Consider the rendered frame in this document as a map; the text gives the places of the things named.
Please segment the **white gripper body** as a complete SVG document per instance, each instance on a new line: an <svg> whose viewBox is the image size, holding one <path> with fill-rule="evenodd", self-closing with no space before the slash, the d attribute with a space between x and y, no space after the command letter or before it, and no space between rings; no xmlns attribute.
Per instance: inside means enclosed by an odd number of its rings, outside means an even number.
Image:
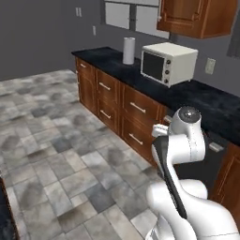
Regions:
<svg viewBox="0 0 240 240"><path fill-rule="evenodd" d="M168 135L168 126L162 124L155 124L153 125L152 129L152 136L159 137L159 136L166 136Z"/></svg>

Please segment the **wide wooden drawer front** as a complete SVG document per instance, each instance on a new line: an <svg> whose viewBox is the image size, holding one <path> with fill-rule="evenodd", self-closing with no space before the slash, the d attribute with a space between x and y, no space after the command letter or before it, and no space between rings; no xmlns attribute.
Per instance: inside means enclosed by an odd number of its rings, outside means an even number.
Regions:
<svg viewBox="0 0 240 240"><path fill-rule="evenodd" d="M132 138L129 137L129 133L134 134L136 138L143 141L143 145L138 144ZM134 121L132 118L122 117L122 139L132 147L136 152L138 152L143 158L145 158L151 164L154 164L152 153L151 153L151 143L152 136L150 130L142 124Z"/></svg>
<svg viewBox="0 0 240 240"><path fill-rule="evenodd" d="M155 102L150 97L137 91L136 89L123 84L122 85L122 99L123 110L129 114L131 117L135 118L144 125L152 126L158 121L159 107L158 103ZM129 102L134 102L136 105L142 109L146 109L146 113L139 111L138 109L132 107Z"/></svg>

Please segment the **medium wooden drawer front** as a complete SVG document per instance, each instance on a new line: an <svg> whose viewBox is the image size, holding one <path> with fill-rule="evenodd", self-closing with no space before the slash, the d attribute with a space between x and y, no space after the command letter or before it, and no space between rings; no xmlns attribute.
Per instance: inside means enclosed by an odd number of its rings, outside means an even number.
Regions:
<svg viewBox="0 0 240 240"><path fill-rule="evenodd" d="M108 75L107 73L101 71L101 70L97 70L96 72L96 77L97 77L97 95L105 100L110 100L110 101L114 101L115 104L118 104L118 91L119 91L119 83L118 81ZM99 85L98 83L102 82L105 85L111 87L111 90L108 91L107 89L105 89L104 87L102 87L101 85Z"/></svg>
<svg viewBox="0 0 240 240"><path fill-rule="evenodd" d="M103 110L106 114L110 115L112 118L108 119L103 115L100 110ZM105 100L99 98L97 100L97 115L98 118L112 131L118 132L118 106L114 101Z"/></svg>

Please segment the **white toaster oven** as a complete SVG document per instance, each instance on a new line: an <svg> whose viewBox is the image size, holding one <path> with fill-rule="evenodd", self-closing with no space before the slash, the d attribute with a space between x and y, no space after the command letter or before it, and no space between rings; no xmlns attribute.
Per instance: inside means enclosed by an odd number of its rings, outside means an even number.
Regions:
<svg viewBox="0 0 240 240"><path fill-rule="evenodd" d="M142 47L141 74L167 87L193 78L198 51L170 42Z"/></svg>

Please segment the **wooden base cupboard door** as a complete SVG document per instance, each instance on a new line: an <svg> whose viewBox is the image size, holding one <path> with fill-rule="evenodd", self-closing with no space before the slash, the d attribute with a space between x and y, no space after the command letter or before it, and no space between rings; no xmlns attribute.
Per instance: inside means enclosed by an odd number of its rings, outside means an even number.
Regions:
<svg viewBox="0 0 240 240"><path fill-rule="evenodd" d="M80 102L92 113L97 111L95 80L78 74Z"/></svg>

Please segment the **white paper towel roll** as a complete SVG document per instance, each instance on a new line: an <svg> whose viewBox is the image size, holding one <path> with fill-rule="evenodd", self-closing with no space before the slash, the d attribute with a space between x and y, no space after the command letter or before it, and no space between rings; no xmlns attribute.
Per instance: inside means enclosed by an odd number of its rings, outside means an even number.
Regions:
<svg viewBox="0 0 240 240"><path fill-rule="evenodd" d="M132 65L134 63L135 54L135 38L125 37L123 48L123 63L125 65Z"/></svg>

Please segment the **wooden cupboard door beside dishwasher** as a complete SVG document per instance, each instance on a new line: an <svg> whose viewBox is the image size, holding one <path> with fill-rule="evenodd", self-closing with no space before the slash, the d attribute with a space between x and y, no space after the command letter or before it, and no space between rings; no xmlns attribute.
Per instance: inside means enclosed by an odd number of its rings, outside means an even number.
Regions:
<svg viewBox="0 0 240 240"><path fill-rule="evenodd" d="M228 145L210 199L231 212L240 232L240 146Z"/></svg>

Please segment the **small wooden top drawer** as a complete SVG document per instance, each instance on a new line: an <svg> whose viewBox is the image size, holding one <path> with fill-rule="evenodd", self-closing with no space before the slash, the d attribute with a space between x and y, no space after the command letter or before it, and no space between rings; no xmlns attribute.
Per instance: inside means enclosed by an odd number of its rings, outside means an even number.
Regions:
<svg viewBox="0 0 240 240"><path fill-rule="evenodd" d="M87 68L80 67L80 63L86 64ZM76 58L76 69L81 77L86 77L90 81L95 79L94 68L80 58Z"/></svg>

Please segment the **large white wall outlet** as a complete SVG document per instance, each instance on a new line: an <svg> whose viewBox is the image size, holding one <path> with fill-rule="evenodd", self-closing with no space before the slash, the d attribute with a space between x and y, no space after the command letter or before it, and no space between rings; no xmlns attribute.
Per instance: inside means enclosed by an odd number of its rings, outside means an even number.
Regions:
<svg viewBox="0 0 240 240"><path fill-rule="evenodd" d="M208 58L205 65L205 73L212 75L214 73L216 60Z"/></svg>

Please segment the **window with grey frame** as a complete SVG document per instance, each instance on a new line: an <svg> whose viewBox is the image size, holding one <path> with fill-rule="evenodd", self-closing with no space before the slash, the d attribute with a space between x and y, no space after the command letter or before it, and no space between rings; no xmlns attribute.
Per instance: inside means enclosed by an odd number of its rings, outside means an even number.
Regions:
<svg viewBox="0 0 240 240"><path fill-rule="evenodd" d="M103 0L103 3L106 24L155 37L169 38L169 32L157 30L161 0Z"/></svg>

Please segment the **wooden wall cupboard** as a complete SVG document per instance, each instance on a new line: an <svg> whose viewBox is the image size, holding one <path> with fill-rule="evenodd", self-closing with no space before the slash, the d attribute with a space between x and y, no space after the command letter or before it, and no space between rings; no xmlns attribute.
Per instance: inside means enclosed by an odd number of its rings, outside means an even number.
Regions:
<svg viewBox="0 0 240 240"><path fill-rule="evenodd" d="M157 30L191 38L231 33L238 0L161 0Z"/></svg>

